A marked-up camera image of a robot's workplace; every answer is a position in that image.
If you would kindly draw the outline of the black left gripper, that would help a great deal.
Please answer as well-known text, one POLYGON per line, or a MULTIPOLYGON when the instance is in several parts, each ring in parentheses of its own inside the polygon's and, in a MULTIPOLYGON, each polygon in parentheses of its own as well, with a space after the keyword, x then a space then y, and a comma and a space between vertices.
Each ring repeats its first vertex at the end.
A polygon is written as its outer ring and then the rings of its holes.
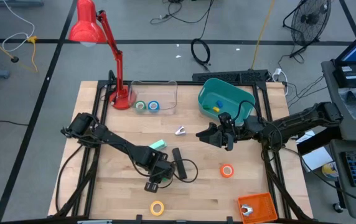
POLYGON ((146 182, 144 190, 147 192, 157 192, 163 178, 171 179, 175 170, 176 165, 173 162, 167 160, 168 155, 154 151, 151 153, 146 165, 148 167, 149 181, 146 182))

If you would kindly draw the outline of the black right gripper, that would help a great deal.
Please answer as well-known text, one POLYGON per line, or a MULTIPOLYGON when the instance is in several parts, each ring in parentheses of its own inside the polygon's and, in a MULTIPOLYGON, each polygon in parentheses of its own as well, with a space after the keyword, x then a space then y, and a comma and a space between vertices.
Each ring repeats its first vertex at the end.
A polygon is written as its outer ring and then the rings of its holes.
POLYGON ((215 123, 209 123, 206 130, 195 134, 201 142, 216 147, 225 146, 226 151, 231 151, 234 143, 252 139, 261 132, 261 118, 258 116, 247 117, 243 120, 241 126, 237 126, 227 112, 218 115, 218 118, 220 120, 219 126, 215 123))

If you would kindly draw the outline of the orange tape roll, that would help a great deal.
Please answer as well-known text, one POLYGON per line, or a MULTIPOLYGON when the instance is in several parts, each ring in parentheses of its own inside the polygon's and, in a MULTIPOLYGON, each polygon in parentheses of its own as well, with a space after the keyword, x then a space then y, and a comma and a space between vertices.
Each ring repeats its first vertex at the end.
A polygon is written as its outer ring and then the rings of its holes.
POLYGON ((224 178, 230 178, 234 175, 233 166, 230 164, 224 164, 220 168, 220 173, 224 178))

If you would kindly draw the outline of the black stapler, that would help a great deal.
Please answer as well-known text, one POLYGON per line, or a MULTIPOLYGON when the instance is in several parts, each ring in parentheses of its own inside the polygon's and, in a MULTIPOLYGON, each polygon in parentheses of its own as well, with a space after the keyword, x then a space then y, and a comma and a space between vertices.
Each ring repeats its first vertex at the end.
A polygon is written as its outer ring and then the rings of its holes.
POLYGON ((182 156, 180 154, 179 148, 173 148, 172 155, 174 157, 174 161, 176 162, 176 167, 178 171, 178 176, 181 180, 185 180, 187 178, 187 173, 184 167, 184 163, 182 161, 182 156))

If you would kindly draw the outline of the mint green stapler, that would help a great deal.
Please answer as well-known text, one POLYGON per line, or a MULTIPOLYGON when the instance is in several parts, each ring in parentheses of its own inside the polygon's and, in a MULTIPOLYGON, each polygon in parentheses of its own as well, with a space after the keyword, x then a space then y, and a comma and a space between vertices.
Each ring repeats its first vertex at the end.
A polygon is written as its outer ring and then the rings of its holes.
POLYGON ((160 151, 163 150, 167 147, 167 144, 164 140, 158 140, 152 144, 149 145, 149 147, 153 150, 160 151))

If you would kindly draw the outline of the teal plastic bin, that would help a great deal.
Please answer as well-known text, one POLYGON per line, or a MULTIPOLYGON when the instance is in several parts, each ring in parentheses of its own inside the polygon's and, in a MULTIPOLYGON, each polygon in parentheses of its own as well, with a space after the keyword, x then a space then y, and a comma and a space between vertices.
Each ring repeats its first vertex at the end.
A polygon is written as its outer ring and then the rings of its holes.
POLYGON ((236 118, 237 126, 243 124, 243 120, 247 119, 256 106, 255 97, 251 93, 217 78, 204 83, 197 99, 199 111, 203 115, 218 121, 218 115, 227 112, 232 118, 236 118), (213 110, 213 107, 217 107, 217 100, 223 103, 218 113, 213 110), (205 110, 202 105, 209 105, 211 109, 205 110))

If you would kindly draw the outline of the green tape roll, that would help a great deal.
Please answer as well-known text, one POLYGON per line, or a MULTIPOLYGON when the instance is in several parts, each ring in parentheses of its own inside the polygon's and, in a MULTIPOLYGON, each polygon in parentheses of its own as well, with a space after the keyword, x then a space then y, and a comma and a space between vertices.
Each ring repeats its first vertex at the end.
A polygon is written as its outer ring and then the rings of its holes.
POLYGON ((134 104, 134 109, 138 114, 144 113, 147 111, 146 103, 144 101, 136 101, 134 104))

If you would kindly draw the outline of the yellow tape roll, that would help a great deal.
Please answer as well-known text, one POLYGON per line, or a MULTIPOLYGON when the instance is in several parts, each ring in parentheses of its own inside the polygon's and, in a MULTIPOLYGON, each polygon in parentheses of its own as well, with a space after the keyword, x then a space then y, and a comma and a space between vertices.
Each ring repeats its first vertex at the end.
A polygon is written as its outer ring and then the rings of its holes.
POLYGON ((158 200, 153 201, 153 203, 150 205, 150 212, 156 217, 161 216, 164 213, 164 209, 164 204, 158 200))

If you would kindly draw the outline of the black power strip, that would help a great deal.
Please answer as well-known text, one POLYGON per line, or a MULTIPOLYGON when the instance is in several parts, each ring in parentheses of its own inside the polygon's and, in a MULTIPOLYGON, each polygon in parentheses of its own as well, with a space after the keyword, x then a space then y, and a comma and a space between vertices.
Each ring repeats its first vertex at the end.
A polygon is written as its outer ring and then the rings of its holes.
POLYGON ((267 70, 244 70, 231 72, 208 72, 208 73, 194 73, 192 75, 193 82, 206 82, 211 78, 228 83, 250 83, 250 82, 265 82, 269 79, 269 71, 267 70))

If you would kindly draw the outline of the clear plastic container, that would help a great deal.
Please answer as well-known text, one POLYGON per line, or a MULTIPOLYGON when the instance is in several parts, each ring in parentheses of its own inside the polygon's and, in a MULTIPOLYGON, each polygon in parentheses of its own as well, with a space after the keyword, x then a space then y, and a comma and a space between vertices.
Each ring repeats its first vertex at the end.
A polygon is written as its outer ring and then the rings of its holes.
POLYGON ((147 111, 140 113, 141 115, 172 115, 176 112, 177 107, 177 83, 175 81, 132 81, 129 86, 129 103, 133 111, 138 114, 134 109, 136 101, 144 101, 146 103, 147 111), (148 110, 148 104, 153 100, 160 105, 158 113, 150 113, 148 110))

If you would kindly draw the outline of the orange mesh basket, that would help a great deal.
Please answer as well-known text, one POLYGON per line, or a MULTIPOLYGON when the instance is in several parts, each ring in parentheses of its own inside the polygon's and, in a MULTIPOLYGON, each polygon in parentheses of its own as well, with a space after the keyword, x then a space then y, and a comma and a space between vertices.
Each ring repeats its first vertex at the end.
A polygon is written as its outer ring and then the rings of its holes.
POLYGON ((240 209, 240 217, 243 224, 272 222, 278 219, 269 192, 238 197, 238 208, 240 209), (243 204, 253 208, 253 213, 249 217, 244 217, 241 213, 241 206, 243 204))

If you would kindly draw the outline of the white paper sheet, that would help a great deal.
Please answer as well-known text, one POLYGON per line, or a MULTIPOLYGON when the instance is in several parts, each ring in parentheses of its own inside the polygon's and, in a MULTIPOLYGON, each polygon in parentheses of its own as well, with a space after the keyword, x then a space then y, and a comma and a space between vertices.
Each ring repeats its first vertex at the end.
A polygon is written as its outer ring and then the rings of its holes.
POLYGON ((325 147, 317 148, 308 153, 302 152, 301 154, 305 161, 301 162, 301 164, 306 172, 310 172, 311 170, 315 170, 334 161, 325 147))

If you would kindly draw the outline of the yellow blue round object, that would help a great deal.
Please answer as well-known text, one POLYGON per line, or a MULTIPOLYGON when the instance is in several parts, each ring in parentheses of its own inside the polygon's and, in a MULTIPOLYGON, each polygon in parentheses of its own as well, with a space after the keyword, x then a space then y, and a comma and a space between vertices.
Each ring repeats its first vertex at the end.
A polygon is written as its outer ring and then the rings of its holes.
POLYGON ((337 164, 335 161, 324 164, 321 167, 321 171, 322 174, 327 178, 334 179, 339 177, 339 171, 337 169, 337 164))

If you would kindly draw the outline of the grey desk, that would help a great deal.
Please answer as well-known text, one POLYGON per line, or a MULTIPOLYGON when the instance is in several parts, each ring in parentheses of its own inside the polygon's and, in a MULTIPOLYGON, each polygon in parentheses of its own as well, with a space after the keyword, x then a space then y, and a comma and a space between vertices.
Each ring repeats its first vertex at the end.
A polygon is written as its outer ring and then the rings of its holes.
MULTIPOLYGON (((356 152, 356 120, 353 119, 352 115, 348 112, 348 109, 341 100, 339 95, 339 86, 333 76, 333 71, 335 70, 333 63, 330 61, 322 62, 321 66, 331 101, 337 105, 344 117, 339 126, 341 138, 333 139, 329 143, 330 150, 339 170, 340 188, 345 192, 356 196, 356 187, 351 185, 347 169, 344 166, 344 153, 356 152)), ((344 195, 344 204, 349 215, 356 218, 356 199, 349 197, 348 195, 344 195)))

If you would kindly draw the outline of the small black box device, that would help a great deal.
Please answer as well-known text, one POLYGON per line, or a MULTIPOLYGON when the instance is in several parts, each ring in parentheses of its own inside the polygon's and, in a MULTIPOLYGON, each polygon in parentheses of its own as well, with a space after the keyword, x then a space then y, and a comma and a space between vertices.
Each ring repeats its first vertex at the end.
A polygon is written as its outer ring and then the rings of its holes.
POLYGON ((333 75, 339 88, 356 88, 356 65, 339 66, 333 75))

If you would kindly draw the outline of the black floor fan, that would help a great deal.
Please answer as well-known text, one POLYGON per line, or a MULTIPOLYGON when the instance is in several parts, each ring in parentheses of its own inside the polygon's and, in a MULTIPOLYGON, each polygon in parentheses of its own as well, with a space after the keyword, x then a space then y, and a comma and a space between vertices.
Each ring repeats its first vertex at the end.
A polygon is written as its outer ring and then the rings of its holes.
POLYGON ((291 31, 294 44, 301 46, 289 55, 290 58, 319 41, 330 18, 331 4, 331 0, 300 0, 283 19, 283 27, 291 31))

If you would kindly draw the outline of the red desk lamp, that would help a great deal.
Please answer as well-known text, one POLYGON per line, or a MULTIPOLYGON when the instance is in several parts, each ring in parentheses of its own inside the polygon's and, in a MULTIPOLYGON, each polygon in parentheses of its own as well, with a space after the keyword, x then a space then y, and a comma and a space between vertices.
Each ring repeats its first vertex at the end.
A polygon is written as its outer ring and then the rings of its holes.
POLYGON ((117 110, 126 110, 131 106, 129 87, 123 84, 123 52, 118 49, 106 12, 96 12, 92 0, 77 1, 78 20, 70 30, 68 39, 74 42, 101 44, 107 43, 116 61, 116 90, 109 101, 117 110))

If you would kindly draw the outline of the black metal frame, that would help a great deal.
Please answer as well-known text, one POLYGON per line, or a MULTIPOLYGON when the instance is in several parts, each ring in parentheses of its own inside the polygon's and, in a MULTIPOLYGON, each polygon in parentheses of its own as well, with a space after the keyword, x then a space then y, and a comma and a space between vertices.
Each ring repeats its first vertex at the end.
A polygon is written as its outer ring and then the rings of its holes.
POLYGON ((86 184, 69 216, 110 220, 114 224, 240 223, 238 197, 268 191, 260 143, 241 141, 227 152, 200 142, 195 136, 210 123, 210 118, 198 109, 201 86, 178 85, 177 107, 172 115, 116 110, 103 101, 105 86, 104 80, 81 82, 74 112, 98 108, 98 117, 122 138, 137 145, 163 139, 167 143, 166 152, 179 148, 193 181, 190 184, 179 180, 163 182, 156 193, 146 192, 142 169, 135 169, 125 154, 106 145, 100 149, 85 149, 77 140, 68 139, 60 165, 62 180, 55 188, 59 199, 52 200, 50 214, 62 208, 91 166, 96 166, 95 179, 86 184), (185 127, 186 134, 176 136, 181 126, 185 127), (220 168, 224 164, 233 166, 232 177, 221 175, 220 168), (164 213, 158 217, 150 212, 150 205, 156 200, 165 206, 164 213))

